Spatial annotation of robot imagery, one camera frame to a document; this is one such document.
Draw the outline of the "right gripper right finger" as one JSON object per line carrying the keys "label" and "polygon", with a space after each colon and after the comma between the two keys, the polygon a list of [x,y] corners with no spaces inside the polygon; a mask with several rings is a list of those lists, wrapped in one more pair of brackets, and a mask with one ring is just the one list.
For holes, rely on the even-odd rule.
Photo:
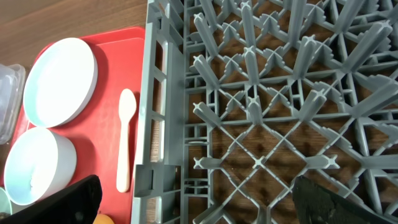
{"label": "right gripper right finger", "polygon": [[295,178],[293,201],[300,224],[391,224],[301,175]]}

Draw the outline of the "light blue rice bowl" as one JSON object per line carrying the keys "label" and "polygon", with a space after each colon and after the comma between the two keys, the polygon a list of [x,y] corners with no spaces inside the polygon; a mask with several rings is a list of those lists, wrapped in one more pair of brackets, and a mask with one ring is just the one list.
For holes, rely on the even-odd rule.
{"label": "light blue rice bowl", "polygon": [[68,138],[46,128],[32,128],[12,146],[4,169],[4,186],[15,204],[30,205],[62,189],[77,164]]}

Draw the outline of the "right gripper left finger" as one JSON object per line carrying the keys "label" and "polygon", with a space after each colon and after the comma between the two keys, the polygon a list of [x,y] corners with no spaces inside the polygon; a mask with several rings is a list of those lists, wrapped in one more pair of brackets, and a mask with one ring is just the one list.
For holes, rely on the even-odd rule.
{"label": "right gripper left finger", "polygon": [[57,193],[1,220],[1,224],[92,224],[103,191],[100,178],[89,175]]}

